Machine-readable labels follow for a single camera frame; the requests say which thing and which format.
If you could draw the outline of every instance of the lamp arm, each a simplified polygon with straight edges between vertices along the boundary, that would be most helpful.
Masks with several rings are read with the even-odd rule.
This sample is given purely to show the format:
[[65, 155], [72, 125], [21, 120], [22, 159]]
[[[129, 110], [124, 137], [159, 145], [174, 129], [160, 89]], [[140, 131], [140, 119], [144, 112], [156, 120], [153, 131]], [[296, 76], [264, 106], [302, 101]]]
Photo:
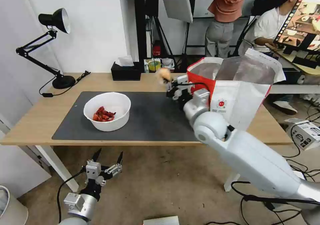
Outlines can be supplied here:
[[[41, 44], [37, 44], [37, 45], [32, 45], [33, 43], [39, 41], [40, 39], [46, 37], [47, 35], [50, 35], [51, 38], [44, 41]], [[52, 41], [53, 39], [55, 39], [57, 37], [57, 31], [51, 29], [48, 32], [46, 32], [45, 34], [43, 34], [42, 36], [36, 38], [35, 40], [29, 42], [28, 44], [24, 45], [23, 47], [19, 47], [16, 49], [16, 52], [18, 55], [20, 55], [21, 57], [24, 57], [26, 59], [28, 59], [29, 61], [37, 64], [38, 66], [42, 67], [43, 69], [47, 70], [48, 72], [52, 73], [53, 75], [55, 75], [56, 77], [62, 77], [63, 75], [60, 73], [60, 71], [56, 71], [53, 68], [49, 67], [48, 65], [43, 64], [42, 62], [36, 60], [35, 58], [31, 57], [29, 55], [30, 52], [36, 50], [37, 48], [45, 45], [46, 43]]]

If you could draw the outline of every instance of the table leg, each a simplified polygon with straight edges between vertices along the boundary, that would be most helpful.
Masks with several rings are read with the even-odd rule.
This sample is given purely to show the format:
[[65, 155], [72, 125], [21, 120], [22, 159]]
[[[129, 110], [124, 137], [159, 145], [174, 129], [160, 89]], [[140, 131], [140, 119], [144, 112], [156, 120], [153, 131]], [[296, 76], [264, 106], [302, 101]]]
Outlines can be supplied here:
[[237, 181], [240, 178], [240, 174], [236, 172], [232, 172], [226, 182], [224, 183], [223, 187], [226, 192], [230, 192], [231, 190], [231, 183]]
[[[54, 170], [56, 170], [56, 172], [64, 181], [71, 177], [71, 174], [69, 173], [67, 168], [63, 165], [59, 157], [50, 146], [36, 145], [36, 148], [45, 157], [45, 159], [48, 160], [50, 165], [54, 168]], [[78, 191], [79, 184], [77, 184], [76, 180], [71, 179], [69, 182], [67, 182], [67, 185], [73, 192]]]

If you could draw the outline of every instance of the black desk lamp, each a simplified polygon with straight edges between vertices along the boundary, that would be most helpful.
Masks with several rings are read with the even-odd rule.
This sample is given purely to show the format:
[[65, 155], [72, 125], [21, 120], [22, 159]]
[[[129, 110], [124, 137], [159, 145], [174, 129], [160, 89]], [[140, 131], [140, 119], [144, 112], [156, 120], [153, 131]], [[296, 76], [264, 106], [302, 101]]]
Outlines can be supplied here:
[[[52, 15], [51, 14], [40, 14], [39, 15], [39, 22], [43, 25], [45, 25], [49, 31], [46, 32], [41, 37], [38, 37], [37, 39], [33, 40], [32, 42], [24, 45], [23, 47], [17, 48], [16, 52], [21, 57], [24, 57], [28, 59], [29, 61], [37, 64], [38, 66], [42, 67], [43, 69], [47, 70], [48, 72], [51, 72], [53, 75], [56, 76], [56, 78], [52, 81], [52, 86], [56, 89], [64, 89], [68, 87], [72, 87], [75, 85], [76, 80], [72, 76], [64, 76], [60, 73], [60, 70], [57, 70], [55, 68], [52, 68], [48, 65], [43, 64], [42, 62], [34, 59], [33, 57], [29, 56], [29, 53], [36, 50], [37, 48], [43, 46], [44, 44], [52, 41], [57, 37], [57, 31], [53, 29], [53, 27], [58, 28], [60, 31], [65, 33], [70, 33], [70, 23], [68, 19], [68, 14], [64, 8], [60, 8], [57, 11], [55, 11]], [[47, 35], [50, 35], [51, 38], [43, 43], [33, 45], [38, 40], [46, 37]]]

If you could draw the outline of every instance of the gray pants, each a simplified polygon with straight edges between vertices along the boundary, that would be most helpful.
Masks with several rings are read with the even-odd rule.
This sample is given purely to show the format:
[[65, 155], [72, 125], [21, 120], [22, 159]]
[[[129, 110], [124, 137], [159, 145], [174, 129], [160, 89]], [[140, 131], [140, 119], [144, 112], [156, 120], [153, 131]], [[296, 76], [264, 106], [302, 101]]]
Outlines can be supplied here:
[[222, 23], [213, 19], [206, 32], [206, 57], [227, 58], [233, 34], [233, 22]]

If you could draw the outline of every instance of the floor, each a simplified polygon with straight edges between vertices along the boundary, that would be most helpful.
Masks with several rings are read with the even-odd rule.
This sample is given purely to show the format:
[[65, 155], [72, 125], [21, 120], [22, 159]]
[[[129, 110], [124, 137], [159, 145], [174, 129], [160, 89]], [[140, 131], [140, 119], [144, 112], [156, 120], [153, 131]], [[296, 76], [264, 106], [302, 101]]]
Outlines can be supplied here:
[[[296, 117], [307, 117], [308, 103], [295, 98], [293, 106], [299, 110]], [[278, 122], [292, 117], [268, 105], [266, 107]], [[296, 152], [293, 146], [272, 148], [283, 155]], [[77, 173], [97, 149], [86, 146], [55, 147], [56, 153], [72, 174]], [[144, 219], [174, 215], [178, 215], [183, 225], [201, 225], [209, 221], [245, 224], [240, 215], [240, 195], [223, 190], [230, 169], [221, 163], [214, 150], [206, 146], [103, 147], [99, 162], [111, 165], [121, 151], [124, 152], [123, 172], [103, 187], [91, 225], [142, 224]], [[302, 152], [296, 161], [316, 169], [320, 167], [320, 162], [316, 162], [319, 161], [319, 155], [320, 149], [312, 149]], [[51, 179], [19, 198], [29, 208], [27, 225], [58, 224], [56, 194], [62, 180], [54, 171], [52, 175]], [[83, 188], [85, 174], [76, 180]], [[244, 193], [262, 194], [251, 185], [239, 185], [238, 188]], [[68, 187], [63, 187], [61, 201], [68, 192]], [[250, 225], [279, 222], [275, 214], [261, 203], [247, 202], [243, 209]], [[285, 219], [291, 215], [289, 212], [280, 217]], [[62, 205], [62, 218], [67, 217], [67, 208]], [[298, 216], [286, 224], [305, 223]]]

